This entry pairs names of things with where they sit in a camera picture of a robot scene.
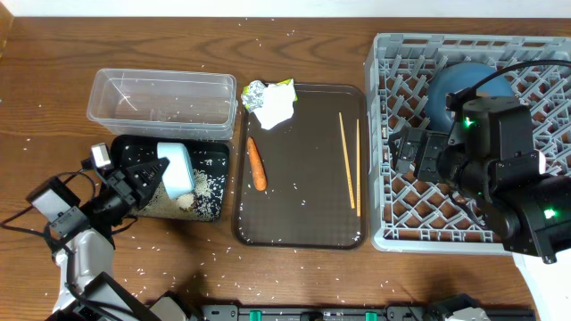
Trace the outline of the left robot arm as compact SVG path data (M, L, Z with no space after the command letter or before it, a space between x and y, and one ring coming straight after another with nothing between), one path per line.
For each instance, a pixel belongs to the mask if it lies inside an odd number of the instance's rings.
M54 306L58 319L154 320L157 316L114 281L113 235L123 219L143 209L161 183L170 162L150 160L130 167L114 167L112 161L81 162L78 175L93 170L102 180L83 202L54 175L32 191L28 203L47 220L42 236L59 267L60 294Z

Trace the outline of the light blue rice bowl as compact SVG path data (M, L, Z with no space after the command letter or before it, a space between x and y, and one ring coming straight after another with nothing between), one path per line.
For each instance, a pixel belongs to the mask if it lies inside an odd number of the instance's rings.
M157 156L169 161L162 175L165 191L171 200L193 192L195 187L192 162L182 143L158 143Z

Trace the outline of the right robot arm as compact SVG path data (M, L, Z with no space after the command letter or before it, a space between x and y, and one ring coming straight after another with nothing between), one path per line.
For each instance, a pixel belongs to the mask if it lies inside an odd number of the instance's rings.
M542 320L570 318L570 179L540 170L528 108L515 97L451 94L448 133L404 128L388 138L393 170L476 202L474 221L501 239Z

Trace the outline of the blue plate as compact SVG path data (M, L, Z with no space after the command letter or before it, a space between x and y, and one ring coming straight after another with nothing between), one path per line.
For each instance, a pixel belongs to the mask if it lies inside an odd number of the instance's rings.
M430 81L426 92L427 103L424 107L425 118L429 119L428 129L449 133L454 116L446 109L446 95L455 94L470 88L480 80L492 75L496 70L477 62L463 62L452 65L437 72ZM482 97L508 97L515 99L514 92L505 78L495 78L477 89L476 94ZM475 126L475 119L465 117L464 128Z

